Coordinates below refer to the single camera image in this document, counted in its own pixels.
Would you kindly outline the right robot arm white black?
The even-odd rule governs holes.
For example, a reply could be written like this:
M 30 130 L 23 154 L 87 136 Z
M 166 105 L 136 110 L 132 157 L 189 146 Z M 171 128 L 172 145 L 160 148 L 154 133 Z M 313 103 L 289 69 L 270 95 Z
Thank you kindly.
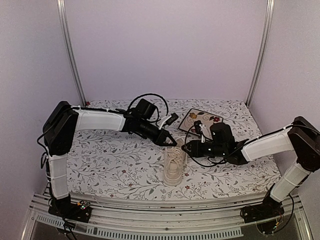
M 200 121 L 196 121 L 193 128 L 201 139 L 185 141 L 181 147 L 192 160 L 221 158 L 221 164 L 240 166 L 268 156 L 275 157 L 278 164 L 281 158 L 292 158 L 292 163 L 282 168 L 281 178 L 268 190 L 259 206 L 258 213 L 262 218 L 274 214 L 294 189 L 320 169 L 320 132 L 302 116 L 252 140 L 236 141 L 231 127 L 223 122 L 210 126 L 210 138 L 205 136 Z

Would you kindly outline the white shoelace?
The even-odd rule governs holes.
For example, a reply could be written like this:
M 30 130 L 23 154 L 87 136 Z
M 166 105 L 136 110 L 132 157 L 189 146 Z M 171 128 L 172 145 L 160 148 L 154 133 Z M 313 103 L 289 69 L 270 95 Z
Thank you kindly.
M 186 163 L 186 153 L 182 150 L 182 146 L 184 145 L 184 137 L 176 136 L 174 139 L 176 140 L 177 145 L 166 148 L 168 172 L 172 175 L 182 173 Z

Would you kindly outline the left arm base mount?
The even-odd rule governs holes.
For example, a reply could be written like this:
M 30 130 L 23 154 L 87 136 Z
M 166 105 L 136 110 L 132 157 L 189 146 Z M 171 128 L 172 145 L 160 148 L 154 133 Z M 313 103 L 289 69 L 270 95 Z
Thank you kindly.
M 77 203 L 71 202 L 71 197 L 62 199 L 53 198 L 49 204 L 48 213 L 67 220 L 88 223 L 92 213 L 91 203 L 80 200 Z

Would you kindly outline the cream lace sneaker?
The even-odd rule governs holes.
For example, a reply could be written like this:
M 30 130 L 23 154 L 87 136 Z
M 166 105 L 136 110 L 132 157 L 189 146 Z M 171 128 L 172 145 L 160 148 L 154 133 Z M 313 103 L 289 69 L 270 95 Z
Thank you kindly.
M 183 180 L 187 154 L 181 147 L 167 147 L 164 151 L 163 183 L 176 187 Z

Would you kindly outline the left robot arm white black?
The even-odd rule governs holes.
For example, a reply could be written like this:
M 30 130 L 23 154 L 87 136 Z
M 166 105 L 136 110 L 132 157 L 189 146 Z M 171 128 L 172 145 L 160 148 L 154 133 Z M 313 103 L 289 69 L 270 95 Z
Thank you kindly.
M 176 113 L 167 113 L 161 120 L 151 121 L 157 107 L 146 99 L 127 109 L 103 109 L 72 106 L 61 101 L 42 128 L 41 146 L 45 149 L 45 165 L 52 195 L 57 201 L 55 209 L 63 216 L 74 213 L 67 184 L 67 158 L 75 133 L 84 130 L 107 130 L 136 134 L 160 147 L 175 147 L 177 142 L 164 127 L 178 119 Z

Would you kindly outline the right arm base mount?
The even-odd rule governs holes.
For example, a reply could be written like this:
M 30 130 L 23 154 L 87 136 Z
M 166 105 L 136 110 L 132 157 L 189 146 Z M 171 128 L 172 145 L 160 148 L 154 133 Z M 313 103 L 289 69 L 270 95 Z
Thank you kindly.
M 240 210 L 240 216 L 245 223 L 262 221 L 285 213 L 281 202 L 265 197 L 260 204 L 247 205 Z

